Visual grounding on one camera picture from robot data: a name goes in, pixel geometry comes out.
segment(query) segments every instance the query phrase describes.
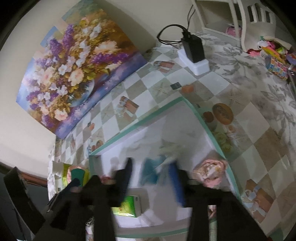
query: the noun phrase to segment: white chair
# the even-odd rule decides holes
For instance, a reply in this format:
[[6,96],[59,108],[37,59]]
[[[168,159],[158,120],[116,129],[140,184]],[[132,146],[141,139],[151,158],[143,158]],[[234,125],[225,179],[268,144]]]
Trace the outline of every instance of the white chair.
[[[275,14],[267,7],[262,5],[260,0],[210,0],[218,2],[226,2],[229,4],[236,36],[225,33],[228,23],[222,20],[215,23],[205,24],[200,12],[200,0],[191,0],[196,10],[198,18],[201,22],[204,32],[210,33],[216,37],[230,42],[236,46],[241,46],[243,51],[248,49],[258,49],[257,42],[260,36],[274,37],[276,29]],[[238,4],[242,20],[237,19],[234,4]],[[242,35],[239,36],[239,24],[242,26]]]

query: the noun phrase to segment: checkered tablecloth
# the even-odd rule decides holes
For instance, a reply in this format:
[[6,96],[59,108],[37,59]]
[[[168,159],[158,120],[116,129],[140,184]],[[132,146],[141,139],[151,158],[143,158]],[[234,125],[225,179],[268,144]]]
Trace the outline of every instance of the checkered tablecloth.
[[[263,59],[208,34],[197,35],[210,73],[195,76],[171,47],[148,51],[149,63],[98,102],[64,140],[57,139],[52,160],[87,167],[91,148],[181,95],[200,110],[224,103],[233,120],[219,123],[213,133],[240,194],[246,192],[248,180],[258,184],[273,200],[261,228],[266,234],[278,229],[285,237],[296,222],[296,103],[285,82],[266,70]],[[172,89],[175,83],[183,88]],[[185,91],[185,85],[193,91]],[[119,110],[122,96],[138,106],[128,118]],[[49,198],[56,192],[51,173],[48,191]]]

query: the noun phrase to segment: floral painting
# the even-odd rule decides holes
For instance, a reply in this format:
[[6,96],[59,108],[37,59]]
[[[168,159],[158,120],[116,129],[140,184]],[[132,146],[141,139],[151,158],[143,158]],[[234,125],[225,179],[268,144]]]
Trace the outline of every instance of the floral painting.
[[17,103],[63,139],[101,98],[145,63],[119,26],[92,0],[82,0],[41,42]]

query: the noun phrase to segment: chair leg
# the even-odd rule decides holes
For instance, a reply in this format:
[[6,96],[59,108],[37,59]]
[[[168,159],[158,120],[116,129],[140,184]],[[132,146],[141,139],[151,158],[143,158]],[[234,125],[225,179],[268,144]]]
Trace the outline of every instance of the chair leg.
[[229,0],[228,1],[228,4],[229,4],[229,8],[230,8],[232,19],[233,19],[233,23],[234,23],[235,36],[237,38],[240,38],[241,36],[239,35],[239,23],[237,21],[237,14],[235,12],[233,1],[232,0]]
[[204,23],[204,20],[202,18],[202,15],[200,13],[200,10],[199,10],[199,8],[198,8],[198,6],[196,4],[196,0],[191,0],[191,2],[192,2],[193,6],[195,8],[195,11],[197,13],[198,18],[200,19],[200,24],[201,24],[202,28],[204,28],[205,27],[205,23]]

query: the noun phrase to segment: white power strip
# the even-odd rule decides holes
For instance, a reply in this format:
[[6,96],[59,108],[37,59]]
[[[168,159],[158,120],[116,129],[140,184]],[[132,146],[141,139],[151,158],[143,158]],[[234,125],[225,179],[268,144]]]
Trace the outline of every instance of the white power strip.
[[183,63],[186,64],[195,75],[201,75],[210,71],[210,65],[207,59],[204,59],[197,63],[193,63],[190,61],[190,59],[187,58],[187,55],[183,48],[178,50],[178,55],[180,60],[182,60]]

